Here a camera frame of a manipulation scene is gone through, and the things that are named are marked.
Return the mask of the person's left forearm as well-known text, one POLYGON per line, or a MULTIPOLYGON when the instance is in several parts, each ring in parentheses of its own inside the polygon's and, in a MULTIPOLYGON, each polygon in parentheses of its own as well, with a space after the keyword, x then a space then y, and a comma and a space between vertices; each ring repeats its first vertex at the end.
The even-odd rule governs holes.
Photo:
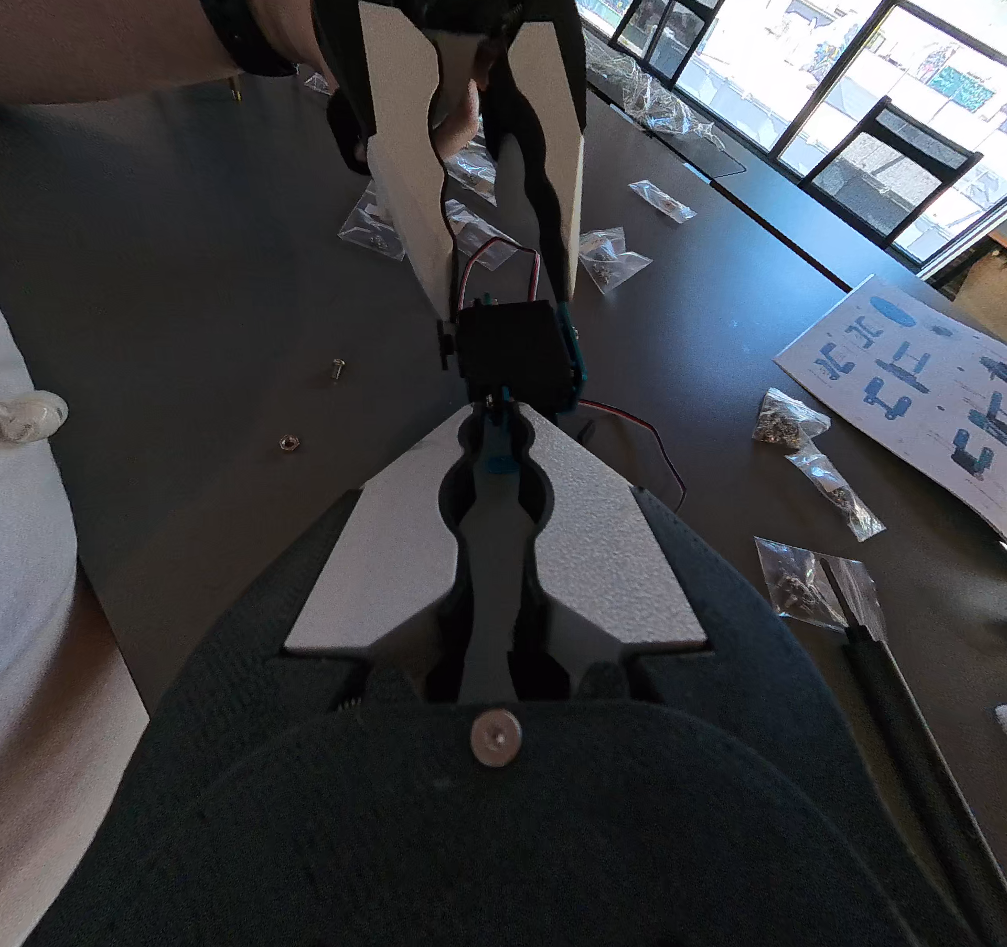
POLYGON ((239 73, 199 0, 1 0, 1 102, 64 105, 239 73))

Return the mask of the clear bag with dark screws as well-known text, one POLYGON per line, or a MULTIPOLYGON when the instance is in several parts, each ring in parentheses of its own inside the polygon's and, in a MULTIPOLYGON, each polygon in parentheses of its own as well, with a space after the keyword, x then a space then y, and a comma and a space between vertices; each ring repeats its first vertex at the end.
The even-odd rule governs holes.
POLYGON ((627 248, 622 226, 583 233, 578 255, 588 276, 603 295, 623 285, 652 264, 648 256, 627 248))

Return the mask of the white shirt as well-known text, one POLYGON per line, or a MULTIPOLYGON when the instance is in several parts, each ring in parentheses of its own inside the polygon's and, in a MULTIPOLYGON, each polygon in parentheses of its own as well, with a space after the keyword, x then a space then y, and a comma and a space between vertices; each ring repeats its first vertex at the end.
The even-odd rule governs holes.
POLYGON ((2 440, 1 943, 22 945, 104 819, 148 713, 83 576, 47 440, 2 440))

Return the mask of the printed instruction sheet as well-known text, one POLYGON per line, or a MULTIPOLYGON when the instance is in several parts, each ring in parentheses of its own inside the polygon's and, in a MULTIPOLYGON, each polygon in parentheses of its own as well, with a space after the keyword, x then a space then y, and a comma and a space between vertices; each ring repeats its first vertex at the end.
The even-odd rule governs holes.
POLYGON ((775 363, 1006 539, 1006 353, 872 275, 775 363))

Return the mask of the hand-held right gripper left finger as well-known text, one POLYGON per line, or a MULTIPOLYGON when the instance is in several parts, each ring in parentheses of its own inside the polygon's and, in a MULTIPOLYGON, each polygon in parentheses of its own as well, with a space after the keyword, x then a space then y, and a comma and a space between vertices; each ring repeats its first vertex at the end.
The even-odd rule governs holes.
POLYGON ((464 405, 363 485, 285 653, 464 660, 474 588, 461 528, 484 436, 477 407, 464 405))

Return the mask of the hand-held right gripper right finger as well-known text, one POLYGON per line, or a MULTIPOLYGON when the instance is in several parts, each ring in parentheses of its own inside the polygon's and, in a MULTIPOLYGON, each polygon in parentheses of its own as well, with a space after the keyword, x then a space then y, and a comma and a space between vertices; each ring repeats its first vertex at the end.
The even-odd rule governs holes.
POLYGON ((511 428, 519 504, 533 525, 522 571, 532 649, 565 672, 704 649, 630 482, 527 403, 511 428))

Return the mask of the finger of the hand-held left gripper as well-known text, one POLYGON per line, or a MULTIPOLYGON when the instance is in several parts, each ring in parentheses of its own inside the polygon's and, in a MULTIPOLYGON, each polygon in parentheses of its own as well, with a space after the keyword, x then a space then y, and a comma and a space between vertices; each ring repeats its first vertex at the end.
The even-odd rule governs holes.
POLYGON ((522 22, 481 94, 498 208, 539 250, 553 298, 572 299, 586 126, 583 34, 522 22))
POLYGON ((371 175, 419 283, 448 323, 456 250, 444 211, 447 175, 430 130, 441 84, 437 50, 392 6, 359 1, 359 27, 376 127, 371 175))

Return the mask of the narrow clear bag with screws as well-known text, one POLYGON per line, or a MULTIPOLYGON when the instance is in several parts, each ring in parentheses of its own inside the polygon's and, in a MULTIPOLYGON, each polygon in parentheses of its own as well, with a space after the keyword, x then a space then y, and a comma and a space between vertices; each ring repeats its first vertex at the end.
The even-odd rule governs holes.
POLYGON ((886 530, 812 438, 801 434, 798 449, 787 456, 787 460, 832 505, 858 542, 865 542, 886 530))

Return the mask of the crinkled plastic wrap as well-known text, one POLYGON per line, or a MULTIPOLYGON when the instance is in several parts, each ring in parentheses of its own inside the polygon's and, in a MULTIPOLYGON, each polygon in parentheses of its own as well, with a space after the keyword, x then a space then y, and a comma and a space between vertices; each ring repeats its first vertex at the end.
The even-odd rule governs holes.
POLYGON ((725 150, 712 123, 648 73, 630 55, 611 48, 590 30, 583 31, 588 83, 632 121, 657 135, 701 138, 725 150))

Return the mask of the black cylinder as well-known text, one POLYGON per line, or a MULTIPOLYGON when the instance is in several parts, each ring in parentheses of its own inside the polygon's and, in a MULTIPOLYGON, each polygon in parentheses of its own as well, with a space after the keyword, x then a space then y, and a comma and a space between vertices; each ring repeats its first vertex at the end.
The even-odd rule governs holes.
POLYGON ((1005 877, 883 641, 861 624, 826 561, 822 569, 846 625, 846 659, 900 774, 960 912, 985 945, 1006 944, 1005 877))

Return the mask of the black servo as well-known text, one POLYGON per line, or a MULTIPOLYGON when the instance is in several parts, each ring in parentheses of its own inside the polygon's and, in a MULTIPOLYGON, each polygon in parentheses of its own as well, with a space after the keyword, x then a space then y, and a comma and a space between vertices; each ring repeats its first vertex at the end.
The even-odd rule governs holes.
POLYGON ((521 427, 522 405, 555 422, 581 399, 586 366, 569 304, 475 301, 458 312, 452 332, 442 323, 437 332, 443 368, 454 358, 468 401, 508 431, 508 469, 516 471, 531 433, 521 427))

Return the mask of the person's left hand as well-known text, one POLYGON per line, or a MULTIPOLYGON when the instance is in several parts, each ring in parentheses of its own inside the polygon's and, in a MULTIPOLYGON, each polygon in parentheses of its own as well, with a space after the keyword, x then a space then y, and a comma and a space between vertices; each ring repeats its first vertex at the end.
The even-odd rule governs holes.
MULTIPOLYGON (((337 89, 334 74, 324 62, 313 25, 311 0, 249 0, 257 23, 269 45, 283 59, 320 72, 329 89, 337 89)), ((460 151, 475 135, 479 111, 479 85, 487 71, 471 77, 456 102, 433 129, 434 146, 443 159, 460 151)))

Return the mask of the crumpled clear plastic bag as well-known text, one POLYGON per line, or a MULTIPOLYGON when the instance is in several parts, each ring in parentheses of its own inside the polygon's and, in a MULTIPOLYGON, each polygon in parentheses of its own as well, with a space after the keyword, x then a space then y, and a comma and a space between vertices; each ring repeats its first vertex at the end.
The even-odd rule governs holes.
POLYGON ((493 207, 497 206, 496 162, 477 133, 462 149, 447 159, 445 169, 457 183, 493 207))

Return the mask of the clear bag with white label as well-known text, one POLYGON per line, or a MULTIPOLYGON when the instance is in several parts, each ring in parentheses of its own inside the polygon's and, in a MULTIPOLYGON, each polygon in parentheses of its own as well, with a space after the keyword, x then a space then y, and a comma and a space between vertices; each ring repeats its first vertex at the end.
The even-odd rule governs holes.
POLYGON ((447 199, 445 215, 460 253, 478 255, 476 262, 488 270, 496 270, 517 252, 515 242, 458 199, 447 199))

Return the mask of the dark grey desk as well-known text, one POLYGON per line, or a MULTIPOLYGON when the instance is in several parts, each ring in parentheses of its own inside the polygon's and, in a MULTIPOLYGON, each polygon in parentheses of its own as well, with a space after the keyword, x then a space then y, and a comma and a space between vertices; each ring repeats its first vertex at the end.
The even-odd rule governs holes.
POLYGON ((693 530, 749 535, 786 485, 751 461, 763 375, 836 292, 771 273, 759 229, 672 233, 625 189, 669 160, 601 106, 586 219, 625 208, 657 270, 578 283, 584 389, 685 472, 685 518, 633 487, 706 647, 585 672, 532 649, 533 525, 483 417, 464 660, 284 652, 363 485, 472 405, 410 263, 338 237, 367 179, 324 115, 254 77, 243 106, 2 105, 3 309, 69 402, 82 564, 159 696, 32 944, 985 945, 789 627, 693 530))

